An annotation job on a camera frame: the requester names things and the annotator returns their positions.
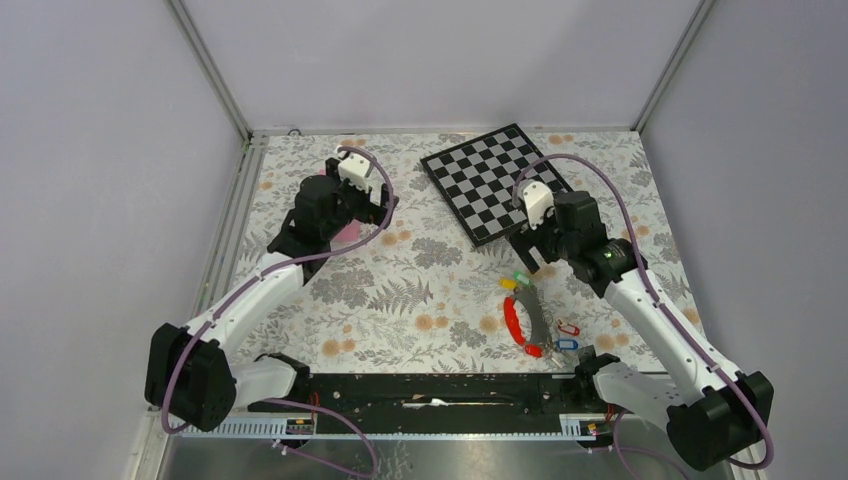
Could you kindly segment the blue tag key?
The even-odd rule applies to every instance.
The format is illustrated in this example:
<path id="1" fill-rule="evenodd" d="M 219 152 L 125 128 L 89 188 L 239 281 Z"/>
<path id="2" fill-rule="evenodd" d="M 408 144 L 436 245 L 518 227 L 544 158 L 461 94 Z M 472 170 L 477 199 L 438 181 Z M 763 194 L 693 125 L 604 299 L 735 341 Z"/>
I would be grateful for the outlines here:
<path id="1" fill-rule="evenodd" d="M 580 345 L 576 339 L 572 338 L 561 338 L 555 341 L 554 343 L 556 349 L 558 351 L 576 351 L 579 349 Z"/>

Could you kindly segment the green tag key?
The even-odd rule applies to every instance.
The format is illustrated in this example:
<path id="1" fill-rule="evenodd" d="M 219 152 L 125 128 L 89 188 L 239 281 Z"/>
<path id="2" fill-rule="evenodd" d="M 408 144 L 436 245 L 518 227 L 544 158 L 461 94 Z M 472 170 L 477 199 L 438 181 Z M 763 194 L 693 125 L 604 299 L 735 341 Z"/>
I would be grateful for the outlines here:
<path id="1" fill-rule="evenodd" d="M 520 284 L 522 284 L 522 285 L 526 285 L 526 286 L 531 286 L 531 285 L 532 285 L 532 280 L 531 280 L 531 279 L 530 279 L 530 277 L 529 277 L 528 275 L 526 275 L 525 273 L 522 273 L 522 272 L 515 272 L 515 273 L 513 274 L 513 278 L 514 278 L 514 280 L 515 280 L 516 282 L 518 282 L 518 283 L 520 283 Z"/>

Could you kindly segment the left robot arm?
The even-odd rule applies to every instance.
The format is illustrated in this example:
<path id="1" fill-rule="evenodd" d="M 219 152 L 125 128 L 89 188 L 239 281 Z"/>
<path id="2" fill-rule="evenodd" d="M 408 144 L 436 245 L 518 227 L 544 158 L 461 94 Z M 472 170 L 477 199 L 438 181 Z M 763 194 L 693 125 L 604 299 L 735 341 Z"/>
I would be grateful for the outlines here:
<path id="1" fill-rule="evenodd" d="M 351 252 L 387 228 L 399 199 L 391 180 L 378 202 L 365 178 L 312 175 L 252 273 L 182 326 L 162 324 L 152 335 L 144 398 L 160 409 L 163 430 L 208 432 L 235 409 L 274 399 L 296 411 L 310 385 L 290 360 L 273 355 L 232 365 L 230 357 L 255 326 L 306 286 L 327 260 Z"/>

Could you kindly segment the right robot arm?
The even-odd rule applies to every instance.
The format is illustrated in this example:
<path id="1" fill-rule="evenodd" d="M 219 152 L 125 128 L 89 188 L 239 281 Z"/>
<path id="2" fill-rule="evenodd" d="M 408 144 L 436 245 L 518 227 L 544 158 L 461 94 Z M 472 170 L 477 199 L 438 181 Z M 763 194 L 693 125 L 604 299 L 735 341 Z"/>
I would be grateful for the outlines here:
<path id="1" fill-rule="evenodd" d="M 678 456 L 704 471 L 765 440 L 774 389 L 760 372 L 745 374 L 699 334 L 653 285 L 643 257 L 612 239 L 597 202 L 585 191 L 552 192 L 541 182 L 520 187 L 527 221 L 510 243 L 532 272 L 564 260 L 575 277 L 638 332 L 669 382 L 641 374 L 611 354 L 584 360 L 575 402 L 597 412 L 613 404 L 663 429 Z"/>

